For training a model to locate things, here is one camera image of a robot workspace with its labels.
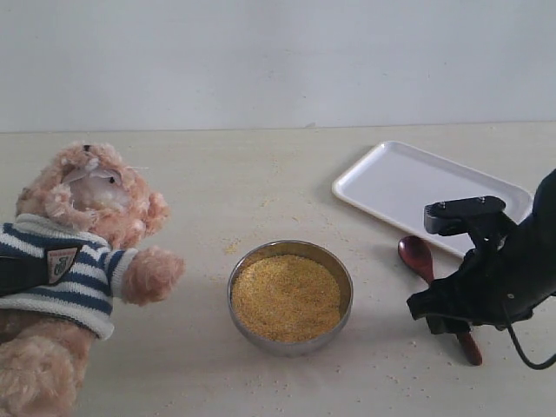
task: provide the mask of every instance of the stainless steel bowl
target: stainless steel bowl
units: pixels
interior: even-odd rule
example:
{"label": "stainless steel bowl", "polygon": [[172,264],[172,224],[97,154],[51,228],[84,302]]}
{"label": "stainless steel bowl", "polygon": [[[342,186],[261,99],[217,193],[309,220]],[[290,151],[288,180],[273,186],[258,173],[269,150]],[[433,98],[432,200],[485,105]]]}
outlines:
{"label": "stainless steel bowl", "polygon": [[[278,255],[298,255],[320,263],[324,268],[328,269],[330,274],[336,279],[340,286],[341,302],[340,314],[341,320],[332,330],[325,334],[311,339],[310,341],[285,343],[272,341],[270,339],[254,334],[237,317],[232,304],[232,288],[235,280],[243,269],[249,267],[253,263],[264,258]],[[232,317],[232,321],[245,338],[258,348],[274,354],[276,356],[295,357],[312,353],[327,345],[346,325],[351,313],[352,302],[354,298],[354,287],[346,267],[338,258],[320,246],[309,242],[302,241],[277,241],[266,243],[259,248],[253,249],[251,252],[243,256],[235,265],[232,274],[228,279],[228,309]]]}

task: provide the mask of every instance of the white tray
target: white tray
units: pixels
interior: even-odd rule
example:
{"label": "white tray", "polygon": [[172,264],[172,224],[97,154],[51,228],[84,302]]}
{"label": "white tray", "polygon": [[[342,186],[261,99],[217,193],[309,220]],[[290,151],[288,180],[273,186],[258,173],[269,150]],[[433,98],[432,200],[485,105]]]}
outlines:
{"label": "white tray", "polygon": [[468,235],[427,233],[426,205],[494,195],[506,203],[506,214],[515,222],[527,217],[533,205],[533,196],[516,185],[401,142],[377,145],[332,190],[356,208],[459,257],[473,247]]}

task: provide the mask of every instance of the white table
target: white table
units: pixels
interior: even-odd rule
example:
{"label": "white table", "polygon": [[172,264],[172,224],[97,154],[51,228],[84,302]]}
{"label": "white table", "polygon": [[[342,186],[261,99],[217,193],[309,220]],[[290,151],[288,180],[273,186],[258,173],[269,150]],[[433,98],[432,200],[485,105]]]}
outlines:
{"label": "white table", "polygon": [[[556,167],[556,123],[290,131],[1,135],[0,216],[60,147],[112,142],[167,197],[174,216],[144,243],[183,254],[171,298],[116,304],[114,336],[94,346],[78,417],[553,416],[554,370],[526,368],[507,333],[475,332],[485,364],[469,367],[453,337],[413,321],[422,290],[396,254],[403,234],[336,201],[333,179],[373,145],[399,140],[534,191]],[[354,279],[351,320],[303,359],[252,347],[228,317],[228,275],[251,248],[281,238],[321,244]],[[438,276],[457,267],[435,252]],[[547,302],[517,326],[527,351],[556,350]]]}

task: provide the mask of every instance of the wire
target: wire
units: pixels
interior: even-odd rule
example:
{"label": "wire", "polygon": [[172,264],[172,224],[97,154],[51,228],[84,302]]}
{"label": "wire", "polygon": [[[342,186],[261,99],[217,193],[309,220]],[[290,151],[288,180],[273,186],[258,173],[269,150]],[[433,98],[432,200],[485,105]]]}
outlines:
{"label": "wire", "polygon": [[509,315],[506,311],[506,306],[504,305],[504,303],[502,303],[502,310],[504,311],[504,316],[505,316],[505,319],[506,319],[507,331],[510,334],[510,337],[512,338],[512,342],[513,342],[513,345],[515,346],[515,350],[517,351],[521,360],[528,367],[530,367],[531,369],[534,369],[536,371],[542,371],[542,370],[548,369],[549,367],[554,365],[554,363],[556,363],[556,354],[553,354],[552,357],[550,357],[549,359],[547,359],[546,361],[544,361],[542,363],[533,363],[527,358],[527,356],[525,355],[525,352],[523,352],[523,348],[520,345],[520,341],[518,341],[518,337],[516,336],[515,332],[513,331],[512,322],[510,321],[510,317],[509,317]]}

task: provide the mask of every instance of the blue and white striped shirt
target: blue and white striped shirt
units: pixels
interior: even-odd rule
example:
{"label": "blue and white striped shirt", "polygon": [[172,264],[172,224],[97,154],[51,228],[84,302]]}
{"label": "blue and white striped shirt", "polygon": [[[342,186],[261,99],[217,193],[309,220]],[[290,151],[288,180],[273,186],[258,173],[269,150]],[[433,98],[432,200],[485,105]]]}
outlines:
{"label": "blue and white striped shirt", "polygon": [[137,249],[112,250],[102,237],[76,233],[49,219],[23,214],[0,228],[0,255],[44,258],[52,247],[81,247],[68,272],[54,285],[0,297],[0,308],[35,311],[71,320],[102,340],[114,331],[113,297],[122,296],[122,277]]}

